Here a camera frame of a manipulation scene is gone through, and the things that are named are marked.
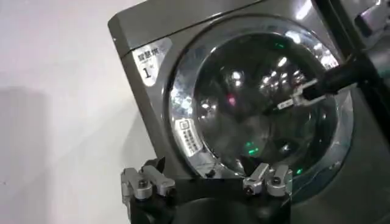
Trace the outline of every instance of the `number 1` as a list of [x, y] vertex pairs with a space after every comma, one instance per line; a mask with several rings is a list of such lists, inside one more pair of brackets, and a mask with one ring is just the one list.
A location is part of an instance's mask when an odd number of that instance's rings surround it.
[[149, 75], [149, 73], [147, 72], [147, 69], [146, 68], [144, 68], [143, 69], [144, 71], [145, 71], [145, 73], [146, 73], [146, 78], [148, 79], [148, 78], [150, 78], [151, 77], [151, 75]]

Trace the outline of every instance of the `washing machine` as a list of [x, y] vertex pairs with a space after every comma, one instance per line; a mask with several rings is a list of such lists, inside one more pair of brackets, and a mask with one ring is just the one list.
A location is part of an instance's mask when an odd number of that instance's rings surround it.
[[288, 164], [293, 223], [387, 222], [390, 150], [360, 90], [267, 112], [346, 59], [317, 2], [149, 0], [108, 26], [165, 175]]

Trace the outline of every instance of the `white sticker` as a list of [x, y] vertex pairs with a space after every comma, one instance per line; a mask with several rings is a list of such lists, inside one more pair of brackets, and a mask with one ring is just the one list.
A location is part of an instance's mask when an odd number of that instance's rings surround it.
[[161, 63], [171, 46], [172, 41], [163, 38], [132, 52], [138, 72], [146, 86], [153, 86], [156, 83]]
[[196, 133], [192, 119], [175, 121], [175, 131], [186, 156], [191, 157], [203, 149], [203, 143]]

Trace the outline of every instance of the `white wall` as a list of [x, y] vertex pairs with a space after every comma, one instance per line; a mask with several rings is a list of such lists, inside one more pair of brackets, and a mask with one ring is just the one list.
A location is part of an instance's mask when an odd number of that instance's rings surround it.
[[154, 158], [108, 20], [139, 0], [0, 0], [0, 223], [128, 223]]

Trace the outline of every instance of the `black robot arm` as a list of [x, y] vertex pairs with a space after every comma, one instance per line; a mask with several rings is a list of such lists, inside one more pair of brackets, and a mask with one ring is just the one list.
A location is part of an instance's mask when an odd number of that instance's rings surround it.
[[290, 99], [265, 113], [293, 106], [309, 106], [355, 83], [366, 82], [375, 87], [378, 82], [387, 79], [390, 79], [390, 35], [383, 36], [374, 47], [359, 52], [343, 65], [326, 71], [320, 78], [299, 86]]
[[260, 164], [248, 178], [227, 180], [172, 180], [160, 171], [146, 165], [121, 174], [122, 202], [132, 224], [289, 223], [288, 166]]

